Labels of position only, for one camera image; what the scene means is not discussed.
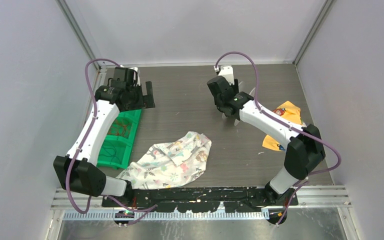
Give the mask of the grey plastic spool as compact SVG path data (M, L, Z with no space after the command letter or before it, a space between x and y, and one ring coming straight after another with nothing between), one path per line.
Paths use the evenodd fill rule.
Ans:
M248 88L246 87L246 83L244 81L239 81L238 82L238 91L239 92L247 93L248 95L250 95L251 97L254 98L255 97L256 87L254 86L250 91L247 91L247 89ZM231 116L227 116L225 113L221 114L221 118L222 118L223 121L227 121L228 119L234 119L234 121L233 121L233 126L234 127L236 127L241 122L239 117L240 117L240 113L239 113L238 109Z

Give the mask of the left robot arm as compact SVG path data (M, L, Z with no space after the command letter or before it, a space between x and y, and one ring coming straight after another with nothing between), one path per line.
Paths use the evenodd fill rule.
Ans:
M75 144L64 156L57 156L53 167L64 190L98 197L114 196L121 207L133 202L133 193L126 180L107 176L98 169L98 157L111 125L121 112L154 108L152 82L145 82L143 94L137 67L117 66L106 85L94 93L96 106Z

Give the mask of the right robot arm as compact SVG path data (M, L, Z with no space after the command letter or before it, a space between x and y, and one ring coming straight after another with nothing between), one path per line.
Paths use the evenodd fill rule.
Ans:
M303 127L289 122L267 110L250 94L238 91L238 83L231 85L223 76L212 78L207 86L219 112L256 127L286 150L282 169L263 189L267 202L279 205L285 199L286 192L308 177L325 159L319 129L312 124Z

